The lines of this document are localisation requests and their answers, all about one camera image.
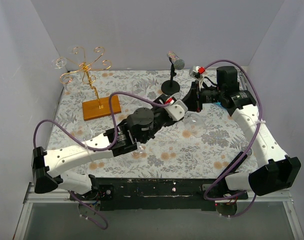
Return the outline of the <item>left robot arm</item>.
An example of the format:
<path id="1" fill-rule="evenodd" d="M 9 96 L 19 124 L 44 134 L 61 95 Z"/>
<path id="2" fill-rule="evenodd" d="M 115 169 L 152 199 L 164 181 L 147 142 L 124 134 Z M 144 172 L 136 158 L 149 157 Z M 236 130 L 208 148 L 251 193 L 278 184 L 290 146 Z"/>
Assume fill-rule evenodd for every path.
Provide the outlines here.
<path id="1" fill-rule="evenodd" d="M 95 178 L 72 169 L 136 151 L 138 143 L 147 143 L 162 128 L 181 121 L 188 110 L 186 105 L 169 98 L 169 104 L 163 106 L 163 101 L 160 97 L 153 108 L 138 108 L 116 127 L 77 145 L 55 150 L 34 148 L 31 163 L 34 192 L 45 194 L 63 189 L 83 195 L 87 200 L 95 199 L 99 193 Z"/>

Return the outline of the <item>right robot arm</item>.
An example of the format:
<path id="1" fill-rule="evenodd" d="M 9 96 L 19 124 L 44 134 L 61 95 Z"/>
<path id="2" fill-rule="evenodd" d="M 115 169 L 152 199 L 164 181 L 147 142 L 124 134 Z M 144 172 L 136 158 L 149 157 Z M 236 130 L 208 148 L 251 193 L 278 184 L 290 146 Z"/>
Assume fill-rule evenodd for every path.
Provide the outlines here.
<path id="1" fill-rule="evenodd" d="M 203 104 L 220 103 L 239 125 L 251 145 L 258 169 L 252 173 L 226 171 L 218 179 L 218 192 L 229 199 L 238 191 L 253 191 L 264 196 L 290 188 L 301 168 L 297 157 L 289 157 L 270 133 L 258 103 L 248 90 L 242 90 L 238 71 L 233 66 L 216 69 L 216 83 L 207 86 L 203 80 L 206 70 L 201 66 L 190 69 L 194 78 L 183 102 L 191 112 L 200 112 Z"/>

